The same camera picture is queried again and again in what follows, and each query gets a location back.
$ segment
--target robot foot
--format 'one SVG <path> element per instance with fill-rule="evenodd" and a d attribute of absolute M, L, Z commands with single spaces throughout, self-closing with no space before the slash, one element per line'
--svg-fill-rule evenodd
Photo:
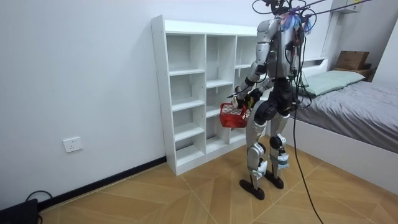
<path fill-rule="evenodd" d="M 284 185 L 284 181 L 278 177 L 277 179 L 274 177 L 274 174 L 271 171 L 266 172 L 266 174 L 264 175 L 264 177 L 269 180 L 271 183 L 273 183 L 275 185 L 276 188 L 278 189 L 283 189 L 285 187 Z"/>
<path fill-rule="evenodd" d="M 252 183 L 250 183 L 247 180 L 241 180 L 239 181 L 239 185 L 247 192 L 250 194 L 253 194 L 258 200 L 264 200 L 266 195 L 264 191 L 261 188 L 258 188 L 257 190 L 254 189 Z"/>

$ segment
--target red basket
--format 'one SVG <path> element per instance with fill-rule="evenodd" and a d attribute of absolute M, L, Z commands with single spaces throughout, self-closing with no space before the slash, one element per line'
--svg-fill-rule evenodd
<path fill-rule="evenodd" d="M 246 107 L 235 108 L 232 103 L 223 103 L 220 108 L 220 121 L 224 128 L 246 127 L 250 115 Z"/>

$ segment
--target parquet floor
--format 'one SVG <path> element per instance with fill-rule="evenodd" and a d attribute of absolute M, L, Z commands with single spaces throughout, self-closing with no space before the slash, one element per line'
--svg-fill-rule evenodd
<path fill-rule="evenodd" d="M 262 138 L 264 145 L 267 139 Z M 266 199 L 240 188 L 248 179 L 245 147 L 178 177 L 167 164 L 42 212 L 44 224 L 285 224 L 319 223 L 291 147 L 285 189 L 266 179 Z M 398 196 L 302 151 L 298 158 L 325 224 L 398 223 Z"/>

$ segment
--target light green pillow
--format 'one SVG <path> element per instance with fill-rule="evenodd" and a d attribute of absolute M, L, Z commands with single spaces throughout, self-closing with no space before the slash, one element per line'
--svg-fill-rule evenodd
<path fill-rule="evenodd" d="M 305 89 L 310 97 L 316 97 L 331 91 L 342 89 L 349 84 L 362 80 L 363 78 L 364 77 L 362 75 L 355 72 L 324 72 L 307 77 L 308 87 Z M 299 89 L 299 93 L 304 96 L 307 95 L 307 93 L 301 88 Z"/>

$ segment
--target wall socket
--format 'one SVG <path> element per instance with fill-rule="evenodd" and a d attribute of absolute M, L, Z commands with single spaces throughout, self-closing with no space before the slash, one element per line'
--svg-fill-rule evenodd
<path fill-rule="evenodd" d="M 65 150 L 67 152 L 73 152 L 76 150 L 83 149 L 83 145 L 81 144 L 80 137 L 66 139 L 66 140 L 63 140 L 62 142 L 63 142 L 63 146 L 65 147 Z"/>

